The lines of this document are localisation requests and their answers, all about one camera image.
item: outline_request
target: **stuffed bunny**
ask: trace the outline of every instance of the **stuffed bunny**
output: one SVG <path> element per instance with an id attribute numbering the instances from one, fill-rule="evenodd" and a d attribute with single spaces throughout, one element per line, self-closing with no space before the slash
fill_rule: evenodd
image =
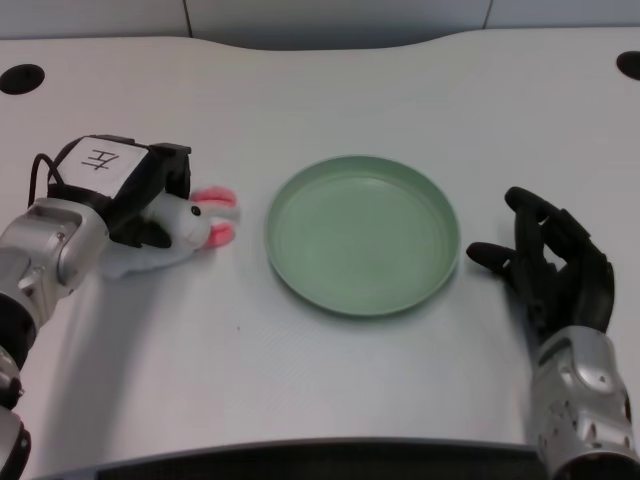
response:
<path id="1" fill-rule="evenodd" d="M 107 278 L 120 278 L 129 272 L 172 265 L 201 248 L 225 245 L 233 240 L 233 225 L 229 222 L 214 224 L 213 219 L 237 219 L 235 207 L 235 194 L 222 187 L 198 190 L 189 200 L 161 193 L 142 216 L 156 222 L 170 235 L 171 247 L 143 245 L 134 248 L 110 242 L 100 258 L 100 271 Z"/>

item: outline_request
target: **black grommet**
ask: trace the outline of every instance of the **black grommet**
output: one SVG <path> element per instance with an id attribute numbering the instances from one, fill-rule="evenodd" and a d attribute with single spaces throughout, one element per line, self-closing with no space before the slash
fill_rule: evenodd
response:
<path id="1" fill-rule="evenodd" d="M 0 91 L 22 95 L 38 88 L 44 81 L 44 70 L 37 65 L 18 65 L 0 76 Z"/>
<path id="2" fill-rule="evenodd" d="M 616 64 L 627 77 L 640 80 L 640 52 L 624 52 L 618 56 Z"/>

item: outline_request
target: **robotic hand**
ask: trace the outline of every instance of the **robotic hand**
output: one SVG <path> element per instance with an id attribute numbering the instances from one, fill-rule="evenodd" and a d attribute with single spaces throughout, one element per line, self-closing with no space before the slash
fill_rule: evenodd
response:
<path id="1" fill-rule="evenodd" d="M 539 345 L 532 429 L 552 479 L 640 477 L 631 408 L 605 333 L 613 268 L 567 212 L 522 188 L 505 200 L 516 213 L 516 249 L 474 243 L 469 257 L 524 300 Z M 566 265 L 557 271 L 547 245 Z"/>
<path id="2" fill-rule="evenodd" d="M 162 192 L 187 199 L 189 154 L 180 145 L 138 145 L 113 136 L 82 137 L 54 161 L 38 155 L 29 209 L 0 236 L 0 480 L 19 478 L 30 437 L 10 410 L 22 395 L 20 369 L 39 329 L 114 242 L 171 247 L 142 216 Z M 38 165 L 49 166 L 47 198 L 35 198 Z"/>

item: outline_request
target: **green plate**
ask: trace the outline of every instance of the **green plate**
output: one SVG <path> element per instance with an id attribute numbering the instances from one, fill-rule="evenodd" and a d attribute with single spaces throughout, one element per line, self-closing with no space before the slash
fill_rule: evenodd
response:
<path id="1" fill-rule="evenodd" d="M 391 160 L 347 156 L 312 165 L 282 187 L 266 242 L 278 274 L 310 302 L 382 315 L 416 305 L 445 282 L 460 229 L 425 176 Z"/>

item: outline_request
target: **table surface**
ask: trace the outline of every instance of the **table surface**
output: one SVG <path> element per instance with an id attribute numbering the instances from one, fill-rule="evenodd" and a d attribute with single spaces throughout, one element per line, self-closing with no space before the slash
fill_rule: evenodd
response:
<path id="1" fill-rule="evenodd" d="M 615 267 L 609 332 L 638 410 L 640 83 L 616 57 L 639 38 L 494 30 L 331 52 L 0 42 L 0 71 L 46 72 L 34 92 L 0 95 L 0 225 L 24 211 L 37 153 L 95 133 L 191 146 L 194 183 L 233 188 L 242 208 L 230 246 L 119 282 L 91 276 L 60 302 L 23 369 L 25 477 L 279 439 L 525 442 L 522 311 L 468 259 L 432 301 L 375 321 L 319 311 L 274 277 L 262 226 L 276 189 L 349 153 L 437 182 L 463 246 L 513 244 L 513 185 L 572 212 Z"/>

